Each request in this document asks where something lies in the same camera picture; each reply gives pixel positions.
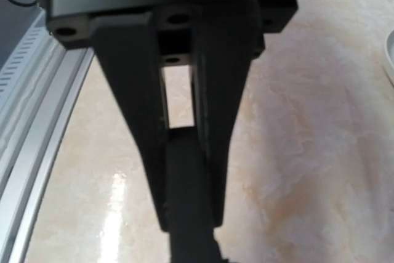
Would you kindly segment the black phone case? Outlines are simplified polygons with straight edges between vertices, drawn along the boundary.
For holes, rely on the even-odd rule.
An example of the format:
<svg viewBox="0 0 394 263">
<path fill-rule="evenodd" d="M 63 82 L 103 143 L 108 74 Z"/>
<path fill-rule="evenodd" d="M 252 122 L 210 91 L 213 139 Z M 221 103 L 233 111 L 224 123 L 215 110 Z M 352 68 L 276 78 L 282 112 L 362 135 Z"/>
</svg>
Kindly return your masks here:
<svg viewBox="0 0 394 263">
<path fill-rule="evenodd" d="M 207 172 L 195 128 L 170 131 L 166 166 L 171 261 L 228 262 L 214 237 Z"/>
</svg>

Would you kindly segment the front aluminium rail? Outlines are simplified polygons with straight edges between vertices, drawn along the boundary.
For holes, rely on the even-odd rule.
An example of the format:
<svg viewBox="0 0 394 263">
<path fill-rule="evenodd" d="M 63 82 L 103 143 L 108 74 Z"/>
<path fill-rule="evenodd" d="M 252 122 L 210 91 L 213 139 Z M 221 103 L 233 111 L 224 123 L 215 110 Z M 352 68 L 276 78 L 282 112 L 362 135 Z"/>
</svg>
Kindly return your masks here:
<svg viewBox="0 0 394 263">
<path fill-rule="evenodd" d="M 39 14 L 1 68 L 1 261 L 23 262 L 93 52 L 68 51 Z"/>
</svg>

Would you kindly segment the white grey ringed plate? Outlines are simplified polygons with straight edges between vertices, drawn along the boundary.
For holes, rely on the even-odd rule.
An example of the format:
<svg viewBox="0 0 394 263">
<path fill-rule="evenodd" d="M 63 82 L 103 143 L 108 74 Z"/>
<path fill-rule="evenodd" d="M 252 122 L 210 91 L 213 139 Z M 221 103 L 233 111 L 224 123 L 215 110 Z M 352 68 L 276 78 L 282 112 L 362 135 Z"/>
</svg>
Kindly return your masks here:
<svg viewBox="0 0 394 263">
<path fill-rule="evenodd" d="M 387 78 L 389 79 L 390 83 L 394 84 L 394 71 L 393 71 L 393 38 L 394 38 L 394 31 L 392 30 L 387 34 L 383 43 L 383 55 L 384 55 L 384 62 L 383 68 Z"/>
</svg>

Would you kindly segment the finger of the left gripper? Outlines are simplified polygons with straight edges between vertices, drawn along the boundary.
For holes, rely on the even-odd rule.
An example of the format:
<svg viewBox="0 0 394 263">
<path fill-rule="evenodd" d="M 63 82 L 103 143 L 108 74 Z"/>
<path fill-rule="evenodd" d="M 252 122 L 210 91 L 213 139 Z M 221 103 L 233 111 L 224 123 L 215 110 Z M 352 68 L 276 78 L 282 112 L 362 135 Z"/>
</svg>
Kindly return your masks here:
<svg viewBox="0 0 394 263">
<path fill-rule="evenodd" d="M 166 230 L 168 118 L 153 15 L 97 17 L 90 23 L 90 45 L 135 140 L 160 227 Z"/>
<path fill-rule="evenodd" d="M 197 127 L 216 227 L 223 222 L 231 135 L 258 38 L 254 26 L 202 26 L 193 32 Z"/>
</svg>

